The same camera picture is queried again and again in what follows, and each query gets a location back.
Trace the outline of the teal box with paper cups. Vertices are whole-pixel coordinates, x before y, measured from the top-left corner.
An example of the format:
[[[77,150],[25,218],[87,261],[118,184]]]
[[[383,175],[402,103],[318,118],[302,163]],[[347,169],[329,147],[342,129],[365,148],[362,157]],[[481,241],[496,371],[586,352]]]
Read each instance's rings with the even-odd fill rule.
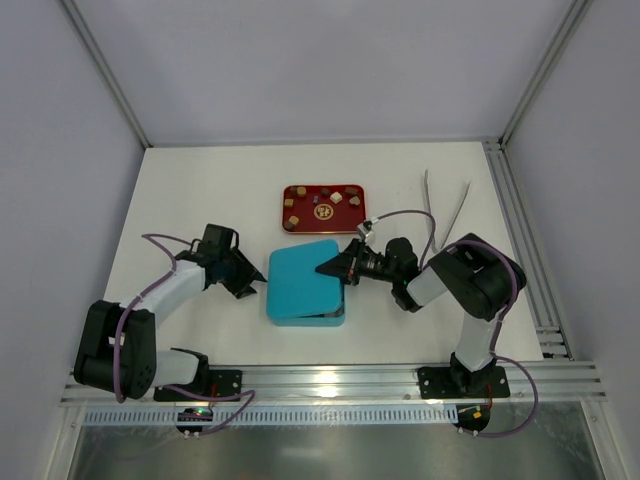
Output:
[[[278,327],[338,327],[346,315],[345,296],[295,294],[267,298],[266,314]]]

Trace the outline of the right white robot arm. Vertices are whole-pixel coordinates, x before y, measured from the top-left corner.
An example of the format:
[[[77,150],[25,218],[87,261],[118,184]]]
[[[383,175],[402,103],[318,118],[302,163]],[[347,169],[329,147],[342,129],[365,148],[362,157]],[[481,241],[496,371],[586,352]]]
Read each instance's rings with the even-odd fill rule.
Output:
[[[447,366],[417,369],[420,396],[434,400],[510,396],[496,346],[504,317],[527,279],[516,262],[477,235],[465,235],[425,267],[419,266],[404,237],[390,240],[383,253],[354,239],[316,272],[344,285],[355,286],[363,277],[388,282],[396,304],[411,313],[451,294],[464,311],[460,338]]]

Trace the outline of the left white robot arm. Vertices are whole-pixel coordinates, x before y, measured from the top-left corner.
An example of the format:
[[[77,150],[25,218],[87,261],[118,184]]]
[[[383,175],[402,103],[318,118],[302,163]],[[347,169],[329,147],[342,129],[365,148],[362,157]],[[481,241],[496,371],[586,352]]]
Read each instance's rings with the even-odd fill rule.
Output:
[[[215,384],[207,355],[182,348],[160,350],[157,330],[188,300],[220,285],[234,298],[255,294],[264,276],[241,252],[236,230],[215,224],[172,253],[168,235],[146,233],[170,267],[140,293],[124,301],[97,300],[88,309],[73,377],[84,386],[138,400],[152,391],[158,401],[214,400]]]

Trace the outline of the teal box lid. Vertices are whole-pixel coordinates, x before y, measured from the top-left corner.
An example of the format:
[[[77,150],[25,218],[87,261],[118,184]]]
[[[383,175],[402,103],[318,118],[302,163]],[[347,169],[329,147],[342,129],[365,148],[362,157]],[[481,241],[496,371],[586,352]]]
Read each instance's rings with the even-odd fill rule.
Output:
[[[315,272],[318,265],[338,253],[338,244],[331,239],[273,251],[269,257],[266,302],[271,296],[344,293],[337,278]]]

